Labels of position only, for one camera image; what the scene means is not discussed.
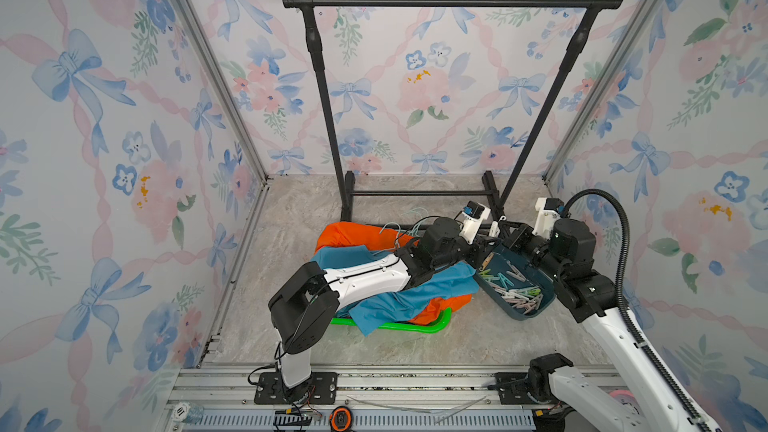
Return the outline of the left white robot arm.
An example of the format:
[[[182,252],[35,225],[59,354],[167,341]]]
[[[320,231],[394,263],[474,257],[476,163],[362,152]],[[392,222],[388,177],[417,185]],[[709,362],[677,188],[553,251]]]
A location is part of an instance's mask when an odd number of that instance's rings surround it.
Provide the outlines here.
[[[309,385],[311,348],[320,341],[338,310],[384,293],[432,284],[464,262],[477,267],[496,239],[479,233],[482,221],[438,217],[424,235],[382,258],[361,265],[323,269],[303,264],[268,303],[279,334],[276,368],[292,392]]]

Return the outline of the teal t-shirt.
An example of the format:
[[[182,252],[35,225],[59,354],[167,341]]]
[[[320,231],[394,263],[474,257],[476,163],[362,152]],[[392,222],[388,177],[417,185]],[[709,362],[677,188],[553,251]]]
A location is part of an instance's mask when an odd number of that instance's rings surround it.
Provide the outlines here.
[[[364,245],[325,247],[312,257],[323,269],[359,266],[385,257],[383,251],[371,251]],[[446,308],[454,311],[467,305],[479,286],[474,270],[460,262],[435,274],[424,284],[401,292],[377,294],[353,302],[337,312],[340,318],[352,319],[363,335],[368,336],[381,325],[411,322],[428,325]]]

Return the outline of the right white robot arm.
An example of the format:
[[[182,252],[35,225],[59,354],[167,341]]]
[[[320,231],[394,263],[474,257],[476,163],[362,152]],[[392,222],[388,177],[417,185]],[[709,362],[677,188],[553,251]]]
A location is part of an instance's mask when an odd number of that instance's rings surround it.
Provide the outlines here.
[[[542,230],[519,222],[500,228],[503,246],[552,283],[560,303],[608,355],[639,409],[621,404],[566,363],[545,366],[546,395],[600,431],[720,430],[639,328],[620,284],[595,270],[596,239],[586,225],[557,218]]]

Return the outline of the dark teal clothespin bin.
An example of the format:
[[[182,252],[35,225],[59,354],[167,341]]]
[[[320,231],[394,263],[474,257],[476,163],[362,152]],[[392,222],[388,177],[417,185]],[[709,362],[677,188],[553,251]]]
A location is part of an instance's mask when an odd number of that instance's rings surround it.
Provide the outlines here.
[[[492,239],[480,249],[473,279],[505,314],[517,321],[537,317],[555,299],[552,280],[499,239]]]

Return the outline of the light teal wire hanger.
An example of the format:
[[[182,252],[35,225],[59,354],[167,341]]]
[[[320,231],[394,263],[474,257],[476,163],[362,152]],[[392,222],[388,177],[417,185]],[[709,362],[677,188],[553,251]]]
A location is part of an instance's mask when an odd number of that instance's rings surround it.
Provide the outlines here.
[[[416,228],[406,228],[396,222],[388,222],[378,228],[378,237],[384,248],[398,248],[417,235]]]

